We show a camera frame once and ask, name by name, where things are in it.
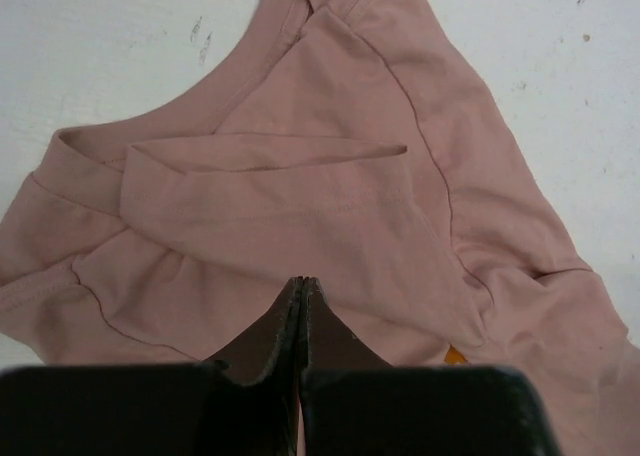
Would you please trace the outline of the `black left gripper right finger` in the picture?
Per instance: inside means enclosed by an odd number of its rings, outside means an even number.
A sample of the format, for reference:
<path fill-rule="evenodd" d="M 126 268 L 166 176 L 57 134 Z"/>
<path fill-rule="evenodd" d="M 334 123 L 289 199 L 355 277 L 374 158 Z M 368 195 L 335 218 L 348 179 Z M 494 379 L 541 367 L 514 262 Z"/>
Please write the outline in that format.
<path fill-rule="evenodd" d="M 327 305 L 300 295 L 300 402 L 309 455 L 545 455 L 532 385 L 500 366 L 392 367 Z"/>

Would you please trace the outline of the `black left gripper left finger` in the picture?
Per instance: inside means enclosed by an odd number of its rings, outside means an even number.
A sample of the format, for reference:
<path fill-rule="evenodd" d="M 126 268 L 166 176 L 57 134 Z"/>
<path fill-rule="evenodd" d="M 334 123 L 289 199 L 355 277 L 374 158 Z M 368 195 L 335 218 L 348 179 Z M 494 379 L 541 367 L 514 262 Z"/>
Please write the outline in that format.
<path fill-rule="evenodd" d="M 4 371 L 2 454 L 296 454 L 301 290 L 202 362 Z"/>

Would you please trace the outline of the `dusty pink printed t-shirt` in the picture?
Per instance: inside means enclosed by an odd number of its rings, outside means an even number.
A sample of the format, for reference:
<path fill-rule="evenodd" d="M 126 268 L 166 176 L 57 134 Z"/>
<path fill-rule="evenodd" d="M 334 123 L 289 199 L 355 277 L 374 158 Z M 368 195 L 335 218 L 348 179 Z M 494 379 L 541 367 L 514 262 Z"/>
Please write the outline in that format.
<path fill-rule="evenodd" d="M 639 351 L 427 0 L 261 0 L 182 96 L 57 131 L 1 223 L 1 330 L 201 360 L 297 274 L 387 362 L 516 367 L 565 454 L 638 453 Z"/>

